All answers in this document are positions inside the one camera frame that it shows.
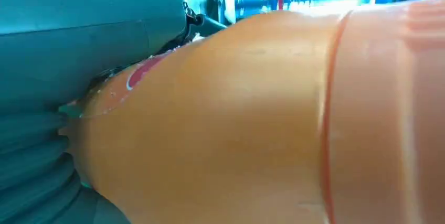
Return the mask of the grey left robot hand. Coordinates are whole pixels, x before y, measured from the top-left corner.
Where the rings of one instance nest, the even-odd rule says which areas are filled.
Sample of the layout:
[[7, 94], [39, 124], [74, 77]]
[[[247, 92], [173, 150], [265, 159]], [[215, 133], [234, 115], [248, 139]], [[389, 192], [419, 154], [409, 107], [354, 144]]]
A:
[[1, 0], [1, 115], [53, 110], [107, 70], [223, 28], [185, 0]]

